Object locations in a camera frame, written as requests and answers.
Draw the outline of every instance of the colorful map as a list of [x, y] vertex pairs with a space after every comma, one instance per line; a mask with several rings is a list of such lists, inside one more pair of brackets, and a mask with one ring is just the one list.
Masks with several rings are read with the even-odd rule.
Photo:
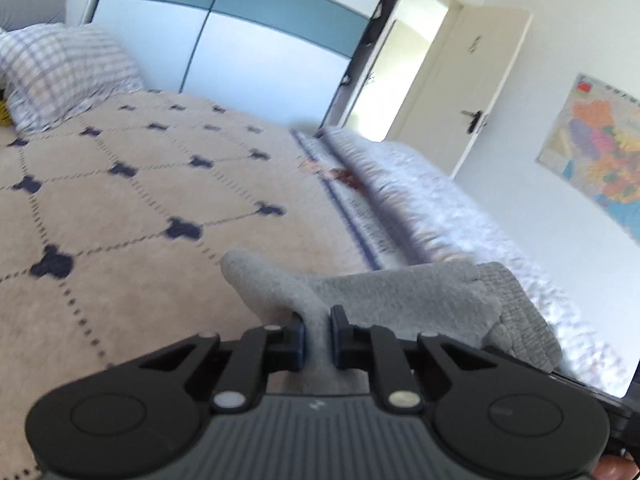
[[640, 242], [640, 100], [578, 76], [538, 160]]

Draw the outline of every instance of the bed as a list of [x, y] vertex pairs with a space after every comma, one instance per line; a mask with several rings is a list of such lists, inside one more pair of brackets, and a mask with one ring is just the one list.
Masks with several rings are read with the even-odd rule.
[[[236, 338], [258, 324], [220, 272], [229, 250], [352, 274], [466, 257], [477, 248], [465, 239], [483, 232], [524, 260], [477, 213], [476, 232], [457, 235], [428, 214], [459, 212], [461, 192], [393, 144], [341, 130], [316, 139], [137, 82], [114, 88], [55, 121], [16, 114], [20, 136], [0, 132], [0, 478], [34, 474], [24, 417], [50, 389], [193, 333]], [[519, 277], [528, 292], [546, 283]], [[561, 339], [577, 311], [545, 301]], [[586, 332], [580, 344], [595, 344]], [[596, 352], [578, 378], [614, 393], [621, 378], [604, 367], [615, 356]]]

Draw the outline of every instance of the yellow object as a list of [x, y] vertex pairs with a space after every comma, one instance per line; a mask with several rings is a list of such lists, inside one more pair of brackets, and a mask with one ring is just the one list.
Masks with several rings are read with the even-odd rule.
[[9, 110], [6, 109], [6, 103], [0, 101], [0, 126], [13, 126], [14, 122], [11, 120]]

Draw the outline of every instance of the checkered pillowcase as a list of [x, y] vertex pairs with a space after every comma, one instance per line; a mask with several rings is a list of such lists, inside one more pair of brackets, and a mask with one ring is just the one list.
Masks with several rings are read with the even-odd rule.
[[42, 132], [114, 94], [143, 89], [135, 62], [95, 25], [0, 33], [6, 106], [18, 132]]

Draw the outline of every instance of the black door handle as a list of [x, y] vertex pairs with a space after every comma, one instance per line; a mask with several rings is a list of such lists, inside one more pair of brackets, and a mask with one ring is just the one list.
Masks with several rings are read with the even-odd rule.
[[478, 110], [476, 113], [473, 113], [473, 112], [467, 112], [466, 110], [462, 110], [460, 113], [463, 115], [472, 117], [471, 124], [469, 124], [469, 129], [466, 131], [469, 135], [472, 135], [473, 132], [476, 130], [476, 127], [478, 126], [480, 119], [482, 119], [482, 115], [484, 114], [484, 112], [482, 110]]

